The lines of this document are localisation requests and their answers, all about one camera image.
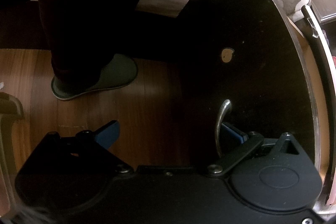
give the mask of triangular opening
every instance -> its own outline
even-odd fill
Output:
[[[280,152],[292,155],[298,155],[299,152],[296,150],[295,146],[290,140],[285,140],[283,146],[280,149]]]

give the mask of metal hook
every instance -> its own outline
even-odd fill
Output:
[[[225,100],[221,107],[219,108],[218,116],[216,119],[216,127],[215,127],[215,141],[216,141],[216,149],[217,149],[217,154],[219,157],[223,156],[221,145],[219,143],[219,132],[221,130],[221,124],[223,122],[224,116],[227,113],[230,113],[232,110],[232,105],[230,100]]]

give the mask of slipper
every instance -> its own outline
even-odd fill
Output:
[[[95,85],[82,91],[69,92],[62,90],[60,81],[54,77],[51,81],[51,90],[56,98],[65,101],[93,91],[122,88],[132,83],[137,74],[138,67],[133,59],[123,54],[115,54],[111,62],[101,70],[100,78]]]

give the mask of metal clip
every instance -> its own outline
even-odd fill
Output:
[[[216,127],[215,127],[215,141],[216,141],[216,149],[217,154],[219,157],[223,156],[221,145],[219,143],[219,132],[221,130],[221,124],[223,122],[224,116],[227,113],[230,113],[232,110],[232,105],[230,100],[225,100],[224,103],[222,103],[221,107],[219,108],[219,112],[216,119]]]
[[[307,22],[309,23],[309,25],[310,25],[310,27],[311,27],[311,31],[312,31],[312,34],[311,34],[311,35],[312,35],[314,38],[318,38],[318,37],[319,37],[319,34],[318,34],[317,30],[316,30],[316,27],[315,27],[315,25],[314,25],[312,19],[311,19],[310,17],[306,17],[305,19],[307,20]]]

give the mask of gray slipper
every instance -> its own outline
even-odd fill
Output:
[[[70,100],[82,94],[97,90],[112,90],[129,85],[137,77],[138,68],[135,61],[123,54],[115,54],[100,73],[98,82],[84,91],[65,92],[59,86],[59,80],[53,78],[51,90],[56,98],[60,100]]]

